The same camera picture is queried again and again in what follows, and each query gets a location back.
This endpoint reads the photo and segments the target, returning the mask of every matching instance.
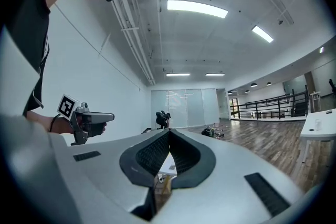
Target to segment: fluorescent light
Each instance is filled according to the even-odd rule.
[[[258,34],[263,39],[267,40],[269,43],[273,41],[273,39],[267,34],[264,30],[260,29],[258,26],[252,28],[252,31]]]
[[[212,76],[212,77],[222,77],[224,76],[225,74],[205,74],[206,76]]]
[[[167,77],[176,77],[176,76],[189,76],[190,73],[169,73],[166,76]]]
[[[214,6],[191,2],[191,1],[182,1],[182,0],[168,0],[167,1],[167,9],[168,10],[185,10],[188,12],[199,12],[205,13],[213,16],[217,16],[220,18],[225,18],[228,11],[217,8]]]

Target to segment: window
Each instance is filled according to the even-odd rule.
[[[231,117],[238,118],[238,112],[239,112],[238,99],[232,98],[229,100],[229,102],[230,102]]]

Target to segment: cable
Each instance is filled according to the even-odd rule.
[[[50,124],[49,133],[51,133],[51,130],[53,129],[52,126],[53,126],[55,120],[56,120],[59,116],[61,116],[61,114],[56,115],[56,116],[52,119],[51,124]]]
[[[158,180],[157,182],[156,182],[156,184],[155,184],[155,187],[154,187],[154,190],[156,189],[156,186],[157,186],[157,184],[160,182],[160,180]]]

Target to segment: chair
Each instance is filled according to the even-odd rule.
[[[332,93],[335,96],[336,95],[336,87],[335,87],[335,84],[332,82],[332,79],[329,80],[329,84],[331,86]]]

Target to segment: cup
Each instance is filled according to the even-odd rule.
[[[315,130],[319,131],[322,129],[322,121],[321,120],[315,120]]]

